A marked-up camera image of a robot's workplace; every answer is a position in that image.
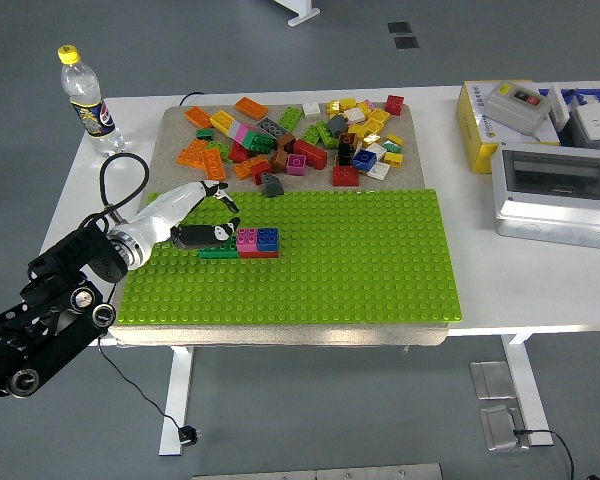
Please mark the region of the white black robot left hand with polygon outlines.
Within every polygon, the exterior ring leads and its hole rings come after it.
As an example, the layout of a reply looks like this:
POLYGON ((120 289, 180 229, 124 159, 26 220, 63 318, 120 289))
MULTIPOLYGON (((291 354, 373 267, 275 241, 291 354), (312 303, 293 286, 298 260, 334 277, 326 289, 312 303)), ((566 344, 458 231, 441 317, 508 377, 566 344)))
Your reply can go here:
POLYGON ((151 253, 155 244, 166 240, 171 240, 177 248, 184 250, 220 246, 238 230, 238 217, 216 226, 181 226, 180 223, 210 197, 221 201, 231 212, 238 213, 238 207, 225 191, 227 187, 227 183, 212 180, 194 181, 177 187, 160 195, 119 229, 148 253, 151 253))

